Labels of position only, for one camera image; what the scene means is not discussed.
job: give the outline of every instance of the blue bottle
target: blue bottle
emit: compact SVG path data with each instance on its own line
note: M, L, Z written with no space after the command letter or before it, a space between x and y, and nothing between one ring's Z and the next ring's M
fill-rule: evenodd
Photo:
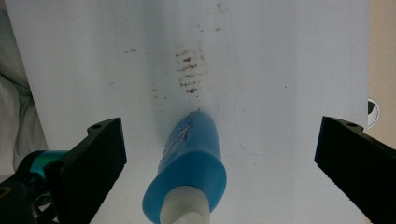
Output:
M158 175L143 199L153 223L209 223L227 182L213 120L202 112L184 118L172 131Z

